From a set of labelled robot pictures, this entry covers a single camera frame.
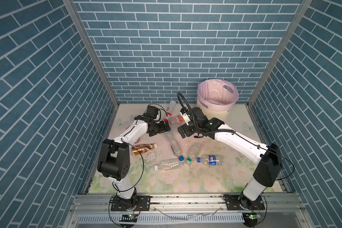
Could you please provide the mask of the clear bottle red label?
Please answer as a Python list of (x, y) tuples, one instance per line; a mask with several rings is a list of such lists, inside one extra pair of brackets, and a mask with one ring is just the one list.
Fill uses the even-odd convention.
[(176, 125), (176, 124), (181, 124), (184, 122), (184, 119), (181, 115), (178, 116), (171, 116), (168, 119), (169, 125)]

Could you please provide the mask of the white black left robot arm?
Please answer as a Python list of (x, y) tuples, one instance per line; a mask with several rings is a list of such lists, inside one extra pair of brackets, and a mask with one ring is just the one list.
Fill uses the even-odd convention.
[(139, 115), (119, 136), (102, 142), (97, 171), (114, 183), (118, 197), (129, 200), (135, 195), (135, 185), (131, 184), (128, 177), (130, 155), (135, 142), (144, 134), (152, 137), (168, 131), (170, 126), (167, 121)]

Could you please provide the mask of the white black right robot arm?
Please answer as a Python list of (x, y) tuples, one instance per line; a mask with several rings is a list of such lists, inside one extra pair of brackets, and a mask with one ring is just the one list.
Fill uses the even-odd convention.
[(241, 152), (257, 165), (253, 177), (238, 197), (240, 206), (251, 209), (266, 188), (272, 187), (282, 169), (282, 155), (277, 145), (254, 141), (217, 118), (208, 119), (198, 107), (182, 108), (180, 115), (185, 124), (178, 128), (182, 138), (194, 134), (196, 138), (209, 137)]

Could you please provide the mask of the beige bin pink liner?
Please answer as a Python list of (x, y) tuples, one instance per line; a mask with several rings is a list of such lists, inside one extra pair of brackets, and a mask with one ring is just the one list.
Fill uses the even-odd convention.
[(233, 83), (222, 79), (209, 79), (198, 85), (197, 107), (208, 119), (215, 117), (226, 121), (238, 97), (237, 87)]

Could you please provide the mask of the clear bottle green cap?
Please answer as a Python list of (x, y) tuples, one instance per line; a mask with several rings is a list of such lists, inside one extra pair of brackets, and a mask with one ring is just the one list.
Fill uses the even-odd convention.
[(200, 143), (193, 144), (191, 148), (189, 149), (186, 161), (187, 162), (194, 161), (198, 157), (198, 154), (200, 153), (201, 149), (202, 149), (202, 145)]

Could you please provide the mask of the amber tea bottle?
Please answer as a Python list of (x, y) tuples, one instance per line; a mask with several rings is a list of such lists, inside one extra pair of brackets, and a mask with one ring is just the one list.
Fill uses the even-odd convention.
[(155, 150), (157, 147), (157, 143), (139, 144), (132, 147), (132, 152), (133, 155), (140, 155)]

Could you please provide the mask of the clear crushed bottle white cap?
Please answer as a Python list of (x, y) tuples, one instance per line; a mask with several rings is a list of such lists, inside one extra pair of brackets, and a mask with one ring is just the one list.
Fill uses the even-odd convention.
[(170, 171), (170, 170), (175, 170), (181, 167), (182, 161), (179, 159), (167, 159), (161, 161), (159, 164), (154, 165), (154, 169), (156, 171)]

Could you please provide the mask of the clear Pepsi bottle blue cap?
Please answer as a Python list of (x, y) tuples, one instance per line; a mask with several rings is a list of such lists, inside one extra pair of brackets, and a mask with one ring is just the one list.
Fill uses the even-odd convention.
[(223, 156), (219, 154), (204, 154), (197, 158), (197, 163), (201, 163), (208, 166), (221, 166), (223, 164)]

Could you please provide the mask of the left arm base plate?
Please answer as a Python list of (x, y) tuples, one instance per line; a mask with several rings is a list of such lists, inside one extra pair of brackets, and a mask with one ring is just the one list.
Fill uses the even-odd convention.
[(110, 211), (149, 211), (151, 196), (132, 196), (130, 199), (123, 199), (115, 195), (110, 201)]

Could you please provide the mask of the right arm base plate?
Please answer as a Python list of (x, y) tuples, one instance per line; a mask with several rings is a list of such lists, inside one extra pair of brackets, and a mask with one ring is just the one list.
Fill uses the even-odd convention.
[(228, 211), (238, 210), (265, 210), (266, 206), (262, 196), (259, 195), (255, 201), (250, 200), (242, 193), (240, 195), (235, 194), (224, 194), (222, 199), (226, 202)]

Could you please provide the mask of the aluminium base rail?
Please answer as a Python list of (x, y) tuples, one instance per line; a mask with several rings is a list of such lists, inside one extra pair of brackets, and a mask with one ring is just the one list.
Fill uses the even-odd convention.
[(264, 193), (251, 210), (232, 193), (139, 194), (124, 211), (111, 194), (78, 195), (66, 228), (311, 228), (296, 193)]

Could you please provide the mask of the aluminium corner post left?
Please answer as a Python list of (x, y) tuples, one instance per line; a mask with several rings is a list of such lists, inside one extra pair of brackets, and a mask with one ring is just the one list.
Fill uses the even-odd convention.
[(119, 102), (116, 98), (116, 95), (115, 93), (113, 92), (112, 88), (111, 88), (111, 85), (109, 83), (109, 80), (105, 74), (105, 71), (100, 63), (100, 60), (97, 56), (97, 53), (92, 45), (92, 42), (89, 38), (89, 35), (88, 33), (86, 32), (86, 29), (82, 23), (82, 20), (80, 18), (80, 15), (75, 7), (75, 4), (73, 1), (71, 0), (63, 0), (63, 4), (71, 18), (71, 20), (73, 21), (74, 25), (75, 25), (75, 28), (77, 29), (78, 31), (78, 34), (100, 76), (100, 79), (102, 80), (112, 102), (114, 103), (115, 107), (118, 108), (119, 107)]

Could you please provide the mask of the aluminium corner post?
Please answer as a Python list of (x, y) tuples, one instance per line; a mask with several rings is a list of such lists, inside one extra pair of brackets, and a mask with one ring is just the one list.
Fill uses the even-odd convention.
[(89, 38), (89, 35), (88, 33), (86, 32), (86, 29), (82, 23), (82, 20), (80, 18), (80, 15), (75, 7), (75, 4), (73, 1), (71, 0), (63, 0), (63, 4), (71, 18), (71, 20), (73, 21), (74, 25), (75, 25), (75, 28), (77, 29), (78, 31), (78, 34), (100, 76), (100, 79), (102, 80), (112, 102), (114, 103), (115, 107), (118, 108), (119, 107), (119, 102), (116, 98), (116, 95), (115, 93), (113, 92), (112, 88), (111, 88), (111, 85), (109, 83), (109, 80), (105, 74), (105, 71), (100, 63), (100, 60), (97, 56), (97, 53), (92, 45), (92, 42)]
[(264, 84), (270, 77), (270, 74), (274, 67), (276, 66), (279, 58), (281, 57), (282, 53), (284, 52), (285, 48), (287, 47), (292, 35), (294, 34), (295, 30), (297, 29), (300, 21), (302, 20), (303, 16), (307, 12), (309, 6), (311, 5), (312, 0), (302, 0), (299, 4), (291, 22), (289, 23), (283, 37), (281, 38), (276, 50), (274, 51), (270, 61), (268, 62), (264, 73), (261, 75), (259, 82), (256, 85), (251, 97), (248, 99), (246, 107), (251, 109), (253, 104), (255, 103), (258, 94), (261, 92)]

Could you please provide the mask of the aluminium corner post right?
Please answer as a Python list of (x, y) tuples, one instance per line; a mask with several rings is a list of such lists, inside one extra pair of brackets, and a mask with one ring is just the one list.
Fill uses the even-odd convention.
[(270, 74), (274, 67), (276, 66), (279, 58), (281, 57), (282, 53), (284, 52), (285, 48), (287, 47), (292, 35), (294, 34), (295, 30), (297, 29), (300, 21), (302, 20), (303, 16), (307, 12), (309, 6), (311, 5), (312, 0), (302, 0), (299, 4), (291, 22), (289, 23), (283, 37), (281, 38), (276, 50), (274, 51), (270, 61), (268, 62), (264, 73), (261, 75), (259, 82), (256, 85), (251, 97), (248, 99), (246, 107), (251, 109), (253, 104), (255, 103), (258, 94), (261, 92), (264, 84), (270, 77)]

